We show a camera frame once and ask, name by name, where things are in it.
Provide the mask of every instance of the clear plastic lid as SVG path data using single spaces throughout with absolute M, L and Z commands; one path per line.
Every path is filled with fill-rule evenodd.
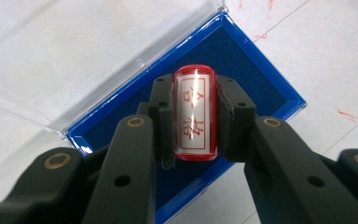
M 0 181 L 7 182 L 0 200 L 36 155 L 70 146 L 63 130 L 222 6 L 215 0 L 0 2 Z

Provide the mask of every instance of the bolt hole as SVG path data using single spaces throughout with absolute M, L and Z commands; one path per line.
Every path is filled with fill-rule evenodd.
M 65 161 L 65 159 L 66 158 L 64 156 L 54 157 L 54 158 L 51 158 L 50 164 L 51 165 L 60 164 L 60 163 L 63 163 Z
M 131 182 L 131 178 L 129 175 L 121 175 L 115 179 L 115 185 L 118 187 L 126 187 Z
M 142 121 L 140 120 L 140 119 L 132 119 L 131 121 L 130 121 L 130 124 L 140 124 L 140 123 L 142 123 Z
M 314 187 L 317 188 L 323 188 L 324 187 L 324 181 L 322 181 L 321 178 L 317 177 L 317 176 L 308 176 L 308 182 L 310 182 L 310 184 L 312 184 Z

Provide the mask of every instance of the red chinese characters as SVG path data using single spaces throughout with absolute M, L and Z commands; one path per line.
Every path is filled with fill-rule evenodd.
M 210 161 L 216 152 L 215 72 L 205 65 L 188 65 L 173 75 L 176 157 Z

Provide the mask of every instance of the screw hole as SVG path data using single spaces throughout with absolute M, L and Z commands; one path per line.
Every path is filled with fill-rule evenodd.
M 158 105 L 159 106 L 167 106 L 168 104 L 166 102 L 159 102 Z
M 136 124 L 140 124 L 142 121 L 140 120 L 140 119 L 132 119 L 131 121 L 130 121 L 130 124 L 134 124 L 134 125 L 136 125 Z
M 118 187 L 126 187 L 131 182 L 131 178 L 129 175 L 121 175 L 115 179 L 115 185 Z
M 308 182 L 310 182 L 310 184 L 312 184 L 314 187 L 317 188 L 323 188 L 324 187 L 324 181 L 322 181 L 321 178 L 317 177 L 317 176 L 308 176 Z

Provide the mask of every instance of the white surface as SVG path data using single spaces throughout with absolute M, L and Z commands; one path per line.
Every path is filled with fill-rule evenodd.
M 123 14 L 120 8 L 125 8 L 127 4 L 133 7 L 137 2 L 116 1 L 114 7 L 96 2 L 87 8 L 82 7 L 84 3 L 47 1 L 34 5 L 10 2 L 0 5 L 0 50 L 8 44 L 17 46 L 12 54 L 6 55 L 0 51 L 0 56 L 3 56 L 0 57 L 0 74 L 12 73 L 12 83 L 18 83 L 12 89 L 14 92 L 5 91 L 1 87 L 8 80 L 0 75 L 0 95 L 4 96 L 0 99 L 0 105 L 20 111 L 22 116 L 60 131 L 61 126 L 56 127 L 55 122 L 50 121 L 75 106 L 71 105 L 73 99 L 87 98 L 93 91 L 91 86 L 100 85 L 107 79 L 106 75 L 118 70 L 118 64 L 133 63 L 133 56 L 121 51 L 124 43 L 129 45 L 144 40 L 134 36 L 123 40 L 123 44 L 115 45 L 109 40 L 114 38 L 115 31 L 120 27 L 111 27 L 109 21 L 100 21 L 100 18 L 102 15 L 109 20 L 117 20 L 119 16 L 116 15 Z M 164 7 L 186 8 L 189 3 L 175 4 L 167 3 Z M 337 158 L 341 149 L 358 147 L 358 0 L 239 0 L 227 1 L 227 5 L 234 21 L 256 41 L 261 51 L 308 102 L 307 108 L 289 120 L 307 144 L 332 159 Z M 147 13 L 144 17 L 131 14 L 131 20 L 145 21 L 144 27 L 136 29 L 147 29 L 163 35 L 161 29 L 165 24 L 153 23 L 150 18 L 156 11 L 146 7 L 138 5 L 136 8 L 150 10 L 148 16 Z M 48 15 L 48 8 L 55 8 L 57 13 Z M 41 34 L 53 35 L 49 39 L 44 39 L 43 35 L 32 36 L 27 33 L 30 26 L 40 29 Z M 74 41 L 82 44 L 74 47 Z M 100 47 L 111 50 L 100 50 L 100 43 L 103 44 Z M 68 46 L 78 48 L 82 53 L 70 54 Z M 110 55 L 112 49 L 123 54 L 121 57 Z M 19 55 L 24 58 L 27 54 L 33 56 L 27 63 L 18 58 Z M 44 55 L 57 57 L 58 65 L 45 63 Z M 55 85 L 56 81 L 50 79 L 49 75 L 56 73 L 63 75 L 59 75 L 62 78 L 58 82 L 60 85 Z M 71 76 L 81 81 L 74 83 Z M 22 92 L 22 85 L 34 86 L 34 89 Z M 55 100 L 49 99 L 50 96 L 45 98 L 46 95 L 41 93 L 50 93 Z M 0 130 L 16 130 L 12 132 L 16 135 L 0 133 L 0 200 L 29 162 L 43 151 L 43 148 L 36 148 L 40 145 L 47 148 L 67 145 L 67 142 L 52 140 L 57 139 L 56 133 L 39 133 L 40 128 L 19 120 L 5 113 L 0 114 Z M 40 134 L 36 137 L 40 139 L 38 145 L 35 141 L 27 140 L 30 133 L 31 138 Z M 234 165 L 169 223 L 258 223 L 242 168 L 242 164 Z

